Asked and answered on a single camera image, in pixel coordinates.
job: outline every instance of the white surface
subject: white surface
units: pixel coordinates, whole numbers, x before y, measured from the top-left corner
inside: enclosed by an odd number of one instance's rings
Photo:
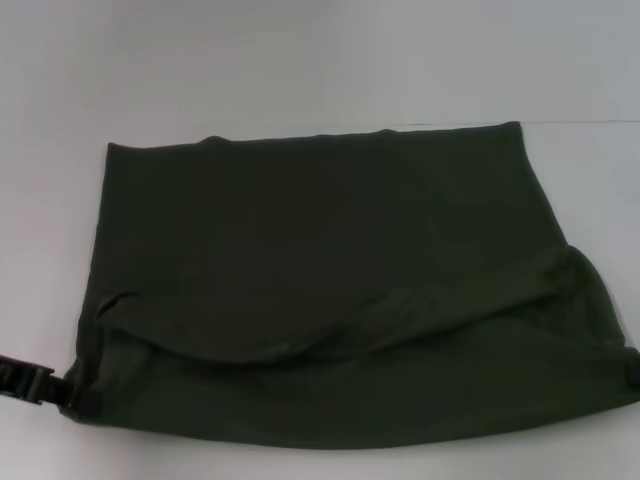
[[[512,119],[530,122],[560,223],[640,343],[639,14],[634,0],[0,0],[0,352],[70,365],[109,141]],[[7,479],[635,480],[639,446],[639,405],[330,453],[91,428],[0,398]]]

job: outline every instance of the black strap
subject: black strap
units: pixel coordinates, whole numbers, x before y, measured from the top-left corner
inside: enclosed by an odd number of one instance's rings
[[[58,377],[53,369],[0,355],[0,395],[42,405],[53,403],[81,416],[95,416],[99,395]]]

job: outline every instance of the black buckle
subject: black buckle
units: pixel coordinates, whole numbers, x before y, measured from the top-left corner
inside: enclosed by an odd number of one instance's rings
[[[49,402],[82,415],[95,415],[100,396],[52,377],[53,369],[0,356],[0,395],[42,405]]]
[[[42,405],[51,368],[0,356],[0,395]]]

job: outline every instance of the white backdrop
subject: white backdrop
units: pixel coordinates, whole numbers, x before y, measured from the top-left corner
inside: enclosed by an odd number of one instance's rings
[[[571,243],[640,343],[640,3],[0,0],[0,353],[64,371],[107,142],[521,120]],[[637,479],[640,405],[365,452],[76,425],[0,398],[7,479]]]

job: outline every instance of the plastic buckle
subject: plastic buckle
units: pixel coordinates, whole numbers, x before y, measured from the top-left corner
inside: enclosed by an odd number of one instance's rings
[[[42,405],[43,386],[53,369],[0,355],[0,395]]]

